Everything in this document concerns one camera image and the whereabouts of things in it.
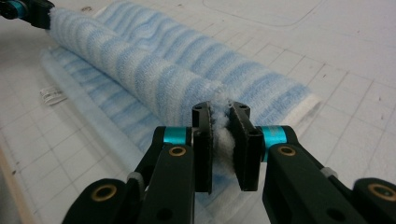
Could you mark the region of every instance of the folded towel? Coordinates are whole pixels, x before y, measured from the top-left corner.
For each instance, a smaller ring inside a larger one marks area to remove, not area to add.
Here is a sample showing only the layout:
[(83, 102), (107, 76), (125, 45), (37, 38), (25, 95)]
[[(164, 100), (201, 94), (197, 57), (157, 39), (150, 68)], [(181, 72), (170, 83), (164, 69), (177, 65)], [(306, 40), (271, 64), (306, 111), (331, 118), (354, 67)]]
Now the folded towel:
[[(191, 125), (191, 107), (219, 94), (249, 105), (255, 125), (297, 127), (319, 102), (305, 86), (131, 2), (95, 19), (55, 8), (49, 34), (61, 47), (43, 53), (44, 67), (130, 170), (155, 127)], [(213, 185), (210, 196), (196, 195), (197, 223), (243, 216), (261, 197), (241, 192), (234, 176), (214, 174)]]

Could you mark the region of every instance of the gold washer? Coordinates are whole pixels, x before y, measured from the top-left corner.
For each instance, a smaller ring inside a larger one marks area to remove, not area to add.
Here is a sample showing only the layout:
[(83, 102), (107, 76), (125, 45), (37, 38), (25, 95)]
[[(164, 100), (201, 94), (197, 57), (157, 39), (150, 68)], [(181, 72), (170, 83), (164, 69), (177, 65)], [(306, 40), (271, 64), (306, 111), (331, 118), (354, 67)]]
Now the gold washer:
[[(100, 196), (98, 195), (99, 191), (102, 189), (110, 189), (110, 192), (105, 195), (105, 196)], [(98, 187), (97, 189), (95, 189), (93, 191), (93, 193), (91, 194), (91, 198), (95, 201), (95, 202), (104, 202), (106, 200), (111, 199), (117, 192), (117, 188), (116, 186), (112, 185), (112, 184), (106, 184), (106, 185), (102, 185), (100, 187)]]
[(172, 147), (171, 149), (169, 149), (169, 154), (171, 154), (171, 156), (183, 156), (184, 154), (186, 154), (187, 150), (184, 147)]
[[(396, 202), (396, 191), (394, 191), (393, 189), (391, 189), (387, 186), (381, 185), (381, 184), (376, 184), (376, 183), (370, 184), (368, 186), (368, 188), (376, 197), (381, 198), (386, 201)], [(375, 190), (376, 188), (385, 189), (385, 190), (389, 191), (391, 193), (391, 195), (387, 196), (387, 195), (380, 194)]]
[(291, 147), (279, 147), (277, 151), (285, 156), (294, 156), (296, 154), (296, 150)]

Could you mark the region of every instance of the blue and white towel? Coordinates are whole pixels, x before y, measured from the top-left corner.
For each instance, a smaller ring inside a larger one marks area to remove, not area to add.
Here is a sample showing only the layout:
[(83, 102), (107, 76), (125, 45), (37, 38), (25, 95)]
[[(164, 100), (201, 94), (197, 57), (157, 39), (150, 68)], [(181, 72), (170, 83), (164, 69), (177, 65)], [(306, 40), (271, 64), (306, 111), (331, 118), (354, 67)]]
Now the blue and white towel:
[[(255, 125), (304, 127), (319, 103), (305, 86), (131, 2), (95, 19), (55, 8), (49, 34), (60, 47), (44, 51), (44, 67), (131, 171), (157, 126), (191, 125), (191, 107), (219, 94), (249, 105)], [(196, 196), (196, 222), (230, 221), (258, 195), (215, 175), (212, 195)]]

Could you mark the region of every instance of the white surface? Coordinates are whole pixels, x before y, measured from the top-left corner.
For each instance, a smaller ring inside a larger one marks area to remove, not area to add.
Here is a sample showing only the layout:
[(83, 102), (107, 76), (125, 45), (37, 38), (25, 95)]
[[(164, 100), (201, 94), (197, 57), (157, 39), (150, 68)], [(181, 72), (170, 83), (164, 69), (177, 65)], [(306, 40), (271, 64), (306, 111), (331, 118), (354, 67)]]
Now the white surface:
[[(90, 6), (92, 15), (109, 2), (54, 4), (75, 10)], [(199, 0), (137, 2), (214, 36), (321, 96), (324, 106), (300, 140), (349, 187), (364, 176), (396, 183), (394, 1), (299, 1), (309, 4), (282, 7), (277, 1), (250, 0), (221, 8), (224, 12), (216, 10), (220, 0), (211, 6)], [(279, 26), (276, 18), (294, 22)], [(38, 60), (40, 49), (49, 45), (54, 43), (45, 32), (0, 18), (0, 146), (13, 157), (11, 166), (37, 223), (60, 223), (91, 182), (124, 179), (130, 172), (121, 170), (70, 102), (46, 106), (40, 100), (39, 91), (52, 84)], [(255, 207), (250, 216), (260, 212)]]

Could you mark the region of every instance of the wooden edge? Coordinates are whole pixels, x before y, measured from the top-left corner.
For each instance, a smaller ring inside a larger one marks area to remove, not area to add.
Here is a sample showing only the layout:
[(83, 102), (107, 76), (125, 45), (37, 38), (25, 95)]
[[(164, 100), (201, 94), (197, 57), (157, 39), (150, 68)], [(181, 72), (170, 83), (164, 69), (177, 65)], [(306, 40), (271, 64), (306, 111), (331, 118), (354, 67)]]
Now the wooden edge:
[(11, 194), (12, 198), (14, 199), (15, 205), (17, 206), (18, 213), (20, 214), (21, 223), (35, 224), (33, 214), (28, 205), (26, 204), (20, 185), (17, 183), (17, 180), (15, 179), (11, 169), (9, 168), (6, 155), (4, 154), (2, 148), (0, 148), (0, 168), (3, 172), (4, 179), (6, 180), (9, 193)]

